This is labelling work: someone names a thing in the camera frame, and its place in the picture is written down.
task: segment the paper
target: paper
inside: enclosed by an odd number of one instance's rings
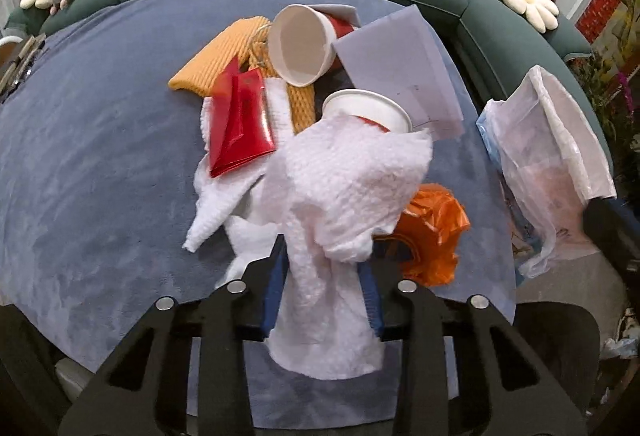
[[[334,41],[354,87],[398,103],[434,140],[463,133],[462,111],[430,28],[413,5]]]

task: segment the white cloth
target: white cloth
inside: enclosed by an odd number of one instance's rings
[[[431,154],[424,131],[383,133],[340,114],[271,157],[254,206],[287,242],[289,274],[267,340],[283,368],[336,380],[382,367],[356,264],[370,256],[373,234],[393,231]]]
[[[265,93],[271,130],[273,132],[276,147],[281,148],[284,143],[293,137],[291,125],[291,111],[289,96],[284,80],[279,78],[266,78],[264,80]],[[209,106],[211,98],[207,97],[202,103],[200,113],[200,130],[205,143],[207,154],[198,164],[193,176],[193,187],[198,193],[196,203],[196,217],[187,232],[187,238],[183,248],[195,252],[209,236],[220,228],[223,222],[236,209],[242,197],[260,178],[266,169],[270,155],[261,156],[254,161],[212,178],[209,175]]]
[[[222,286],[234,279],[240,279],[252,261],[271,254],[278,236],[278,226],[269,223],[256,207],[256,197],[260,196],[264,180],[261,179],[246,195],[232,216],[225,221],[226,237],[236,253],[236,257],[226,269],[225,276],[218,282]]]

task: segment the floor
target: floor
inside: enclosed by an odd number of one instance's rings
[[[595,317],[600,340],[614,336],[625,308],[625,287],[601,254],[558,264],[518,288],[518,302],[557,301],[577,304]],[[258,436],[390,436],[391,421],[323,431],[257,430]]]

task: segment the white plastic bag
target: white plastic bag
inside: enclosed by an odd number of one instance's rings
[[[580,107],[558,79],[534,66],[506,100],[487,102],[478,123],[502,174],[543,240],[525,277],[555,261],[597,252],[582,232],[587,201],[616,195],[607,158]]]

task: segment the white paper cup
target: white paper cup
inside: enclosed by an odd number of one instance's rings
[[[404,109],[393,100],[367,90],[339,90],[322,104],[322,116],[339,112],[374,122],[394,133],[409,133],[414,127]]]
[[[329,71],[336,60],[332,42],[345,35],[335,23],[306,5],[289,5],[271,23],[269,57],[274,70],[292,86],[302,88]]]

